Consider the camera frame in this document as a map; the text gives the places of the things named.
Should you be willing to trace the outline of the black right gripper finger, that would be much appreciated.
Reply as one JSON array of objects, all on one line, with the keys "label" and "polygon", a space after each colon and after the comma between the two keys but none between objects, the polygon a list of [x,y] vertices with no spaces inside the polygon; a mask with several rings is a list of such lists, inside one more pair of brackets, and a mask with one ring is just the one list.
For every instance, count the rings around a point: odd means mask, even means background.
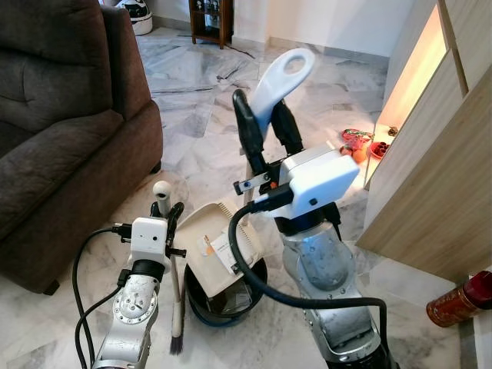
[{"label": "black right gripper finger", "polygon": [[271,127],[288,157],[304,151],[304,144],[295,116],[285,101],[279,101],[271,112]]},{"label": "black right gripper finger", "polygon": [[239,141],[248,162],[251,175],[261,175],[268,169],[263,156],[264,140],[256,116],[250,108],[246,92],[243,89],[233,91],[233,110],[236,116]]}]

